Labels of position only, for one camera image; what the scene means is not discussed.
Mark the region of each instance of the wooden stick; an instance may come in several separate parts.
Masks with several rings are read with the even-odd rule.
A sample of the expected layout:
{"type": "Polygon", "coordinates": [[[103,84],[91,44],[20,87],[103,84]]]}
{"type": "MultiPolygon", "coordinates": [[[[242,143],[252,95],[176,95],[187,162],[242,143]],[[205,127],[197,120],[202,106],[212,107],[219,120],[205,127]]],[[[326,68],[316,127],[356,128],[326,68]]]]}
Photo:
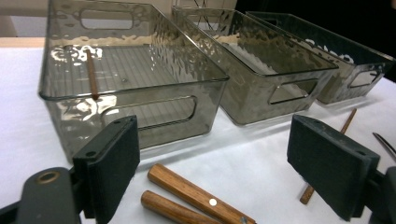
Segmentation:
{"type": "Polygon", "coordinates": [[[86,49],[85,52],[87,54],[87,68],[88,77],[90,79],[92,99],[96,101],[97,99],[99,99],[99,93],[96,85],[95,67],[93,66],[91,51],[89,49],[86,49]]]}
{"type": "Polygon", "coordinates": [[[213,218],[196,213],[149,190],[142,194],[140,201],[147,209],[168,217],[179,224],[220,224],[213,218]]]}
{"type": "MultiPolygon", "coordinates": [[[[357,110],[358,110],[357,108],[354,108],[352,110],[352,112],[350,113],[349,117],[346,120],[346,123],[344,124],[343,128],[341,129],[340,133],[342,133],[342,134],[346,133],[347,128],[349,127],[349,124],[352,121],[353,117],[355,116],[357,110]]],[[[312,188],[312,186],[308,185],[308,187],[306,187],[306,189],[303,193],[303,196],[301,196],[301,198],[300,198],[300,202],[303,204],[308,204],[309,200],[311,199],[314,192],[315,192],[314,188],[312,188]]]]}
{"type": "Polygon", "coordinates": [[[155,164],[148,172],[148,179],[187,203],[228,224],[254,224],[251,217],[246,216],[227,203],[211,195],[185,178],[177,175],[161,164],[155,164]]]}

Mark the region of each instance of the knife handle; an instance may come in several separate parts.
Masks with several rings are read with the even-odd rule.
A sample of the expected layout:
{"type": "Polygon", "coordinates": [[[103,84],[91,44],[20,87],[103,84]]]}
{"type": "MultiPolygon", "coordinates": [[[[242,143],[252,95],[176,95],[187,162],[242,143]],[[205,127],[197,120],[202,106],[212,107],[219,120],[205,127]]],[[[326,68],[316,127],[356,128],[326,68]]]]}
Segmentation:
{"type": "Polygon", "coordinates": [[[148,171],[148,179],[221,222],[229,224],[256,223],[251,217],[246,216],[159,163],[153,165],[148,171]]]}
{"type": "Polygon", "coordinates": [[[142,194],[140,201],[147,209],[168,217],[179,224],[221,224],[213,218],[196,213],[149,190],[142,194]]]}

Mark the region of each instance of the table surface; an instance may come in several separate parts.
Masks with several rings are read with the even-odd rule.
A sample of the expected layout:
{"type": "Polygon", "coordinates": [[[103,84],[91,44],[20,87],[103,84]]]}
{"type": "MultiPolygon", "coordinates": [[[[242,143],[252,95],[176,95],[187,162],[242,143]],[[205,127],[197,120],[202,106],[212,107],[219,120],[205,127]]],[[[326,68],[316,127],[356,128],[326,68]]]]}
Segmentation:
{"type": "MultiPolygon", "coordinates": [[[[50,167],[71,167],[37,94],[43,42],[36,39],[32,45],[22,40],[28,43],[24,45],[18,41],[0,47],[0,207],[20,199],[30,175],[50,167]]],[[[395,100],[395,83],[382,78],[367,96],[333,105],[315,102],[298,114],[340,130],[351,110],[358,108],[346,135],[379,154],[378,170],[384,173],[395,160],[372,132],[396,146],[395,100]]],[[[111,223],[173,223],[141,205],[140,196],[147,189],[191,208],[149,182],[147,173],[157,162],[258,223],[345,223],[317,193],[308,205],[299,202],[306,183],[287,163],[290,121],[291,115],[287,115],[235,126],[219,109],[210,133],[152,148],[168,153],[140,162],[111,223]]],[[[365,208],[363,216],[351,223],[368,223],[370,215],[365,208]]],[[[94,220],[83,218],[82,222],[94,220]]]]}

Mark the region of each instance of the dark background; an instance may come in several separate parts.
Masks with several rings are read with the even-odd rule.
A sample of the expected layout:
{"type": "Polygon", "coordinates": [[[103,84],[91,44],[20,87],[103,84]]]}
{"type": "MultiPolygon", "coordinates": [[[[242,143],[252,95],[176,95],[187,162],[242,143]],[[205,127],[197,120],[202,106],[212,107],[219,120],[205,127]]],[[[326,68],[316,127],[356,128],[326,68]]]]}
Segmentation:
{"type": "MultiPolygon", "coordinates": [[[[236,10],[293,14],[396,58],[396,9],[390,0],[238,0],[236,10]]],[[[396,65],[386,78],[396,81],[396,65]]]]}

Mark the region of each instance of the transparent gray plastic bin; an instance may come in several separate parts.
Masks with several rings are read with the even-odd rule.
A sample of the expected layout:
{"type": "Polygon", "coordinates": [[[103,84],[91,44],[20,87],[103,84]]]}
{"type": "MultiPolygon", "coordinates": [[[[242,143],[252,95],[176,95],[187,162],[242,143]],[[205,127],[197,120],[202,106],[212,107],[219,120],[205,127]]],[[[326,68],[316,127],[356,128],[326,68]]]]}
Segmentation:
{"type": "Polygon", "coordinates": [[[141,149],[210,132],[229,78],[152,5],[50,0],[47,31],[39,95],[68,159],[129,115],[141,149]]]}
{"type": "Polygon", "coordinates": [[[318,96],[323,104],[366,95],[395,63],[388,55],[290,14],[248,11],[247,15],[338,65],[318,96]]]}
{"type": "Polygon", "coordinates": [[[337,68],[235,10],[173,7],[173,16],[230,76],[220,105],[236,124],[308,109],[337,68]]]}

